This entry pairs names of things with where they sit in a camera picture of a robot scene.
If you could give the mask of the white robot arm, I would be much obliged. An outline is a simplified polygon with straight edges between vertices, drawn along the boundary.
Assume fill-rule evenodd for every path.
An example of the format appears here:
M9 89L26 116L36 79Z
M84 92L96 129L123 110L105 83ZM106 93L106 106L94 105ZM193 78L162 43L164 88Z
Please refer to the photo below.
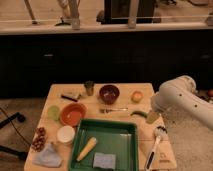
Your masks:
M213 105L196 96L196 82L183 75L162 83L151 97L151 110L162 113L176 107L213 130Z

